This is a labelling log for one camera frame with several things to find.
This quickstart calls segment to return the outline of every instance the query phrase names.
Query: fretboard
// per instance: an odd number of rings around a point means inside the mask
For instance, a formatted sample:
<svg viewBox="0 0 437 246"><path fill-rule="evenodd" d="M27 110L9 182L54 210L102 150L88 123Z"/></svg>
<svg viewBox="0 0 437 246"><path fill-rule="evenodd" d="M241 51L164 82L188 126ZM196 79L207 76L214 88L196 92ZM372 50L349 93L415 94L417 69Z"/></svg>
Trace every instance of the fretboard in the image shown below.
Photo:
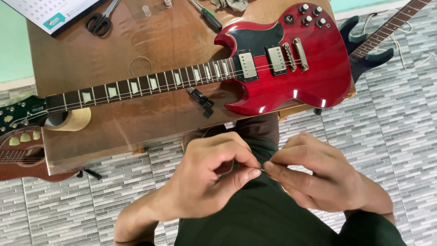
<svg viewBox="0 0 437 246"><path fill-rule="evenodd" d="M0 150L0 163L20 162L27 150Z"/></svg>
<svg viewBox="0 0 437 246"><path fill-rule="evenodd" d="M367 53L378 46L382 41L384 41L388 36L390 36L394 31L396 31L407 20L409 20L413 15L419 12L430 2L431 0L411 0L409 3L407 3L407 5L399 10L399 12L393 15L393 17L391 17L384 25L372 33L364 43L359 45L351 53L349 60L355 61L358 58L362 58L367 55Z"/></svg>
<svg viewBox="0 0 437 246"><path fill-rule="evenodd" d="M46 98L48 112L92 107L237 77L232 58L70 91Z"/></svg>

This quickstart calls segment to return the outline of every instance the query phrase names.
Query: tuning peg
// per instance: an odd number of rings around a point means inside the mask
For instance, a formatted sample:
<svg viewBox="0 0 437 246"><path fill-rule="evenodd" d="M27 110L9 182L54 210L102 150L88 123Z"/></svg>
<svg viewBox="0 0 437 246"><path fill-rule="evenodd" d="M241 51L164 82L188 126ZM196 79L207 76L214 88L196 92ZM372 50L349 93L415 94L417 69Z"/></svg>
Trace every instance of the tuning peg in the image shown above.
<svg viewBox="0 0 437 246"><path fill-rule="evenodd" d="M9 140L9 146L17 146L20 144L20 141L16 137L11 137Z"/></svg>
<svg viewBox="0 0 437 246"><path fill-rule="evenodd" d="M33 131L33 140L38 140L41 134L38 131Z"/></svg>
<svg viewBox="0 0 437 246"><path fill-rule="evenodd" d="M31 139L30 139L30 136L29 136L29 134L27 134L27 133L23 133L22 135L21 135L21 137L20 137L20 142L21 143L25 143L25 142L29 142Z"/></svg>

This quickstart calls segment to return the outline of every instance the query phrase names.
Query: black electric guitar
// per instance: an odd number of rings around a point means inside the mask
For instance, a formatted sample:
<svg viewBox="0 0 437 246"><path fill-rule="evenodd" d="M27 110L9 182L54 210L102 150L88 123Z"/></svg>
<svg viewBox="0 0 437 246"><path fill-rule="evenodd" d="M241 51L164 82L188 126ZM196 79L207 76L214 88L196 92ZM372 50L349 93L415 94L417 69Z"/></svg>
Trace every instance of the black electric guitar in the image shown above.
<svg viewBox="0 0 437 246"><path fill-rule="evenodd" d="M388 49L378 55L368 55L368 53L430 2L431 0L409 1L407 5L371 35L350 36L351 30L358 24L358 16L351 17L343 23L340 27L340 34L346 45L352 78L355 83L364 72L388 62L394 55L393 49Z"/></svg>

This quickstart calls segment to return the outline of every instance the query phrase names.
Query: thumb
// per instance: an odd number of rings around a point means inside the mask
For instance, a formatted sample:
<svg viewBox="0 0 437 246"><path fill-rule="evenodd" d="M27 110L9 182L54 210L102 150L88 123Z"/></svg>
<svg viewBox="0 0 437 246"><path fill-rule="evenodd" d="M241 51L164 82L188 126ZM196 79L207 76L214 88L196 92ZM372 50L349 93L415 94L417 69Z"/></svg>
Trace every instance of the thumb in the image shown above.
<svg viewBox="0 0 437 246"><path fill-rule="evenodd" d="M252 179L261 175L261 170L250 167L240 167L217 183L217 195L230 199L235 192Z"/></svg>

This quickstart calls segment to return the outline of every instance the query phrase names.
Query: guitar headstock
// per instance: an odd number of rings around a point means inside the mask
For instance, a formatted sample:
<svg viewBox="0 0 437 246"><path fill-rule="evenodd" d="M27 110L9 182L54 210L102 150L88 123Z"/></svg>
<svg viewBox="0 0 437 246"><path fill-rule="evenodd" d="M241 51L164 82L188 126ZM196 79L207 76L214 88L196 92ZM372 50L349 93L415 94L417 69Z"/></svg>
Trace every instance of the guitar headstock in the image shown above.
<svg viewBox="0 0 437 246"><path fill-rule="evenodd" d="M30 96L0 108L0 137L18 129L44 126L47 119L45 99Z"/></svg>

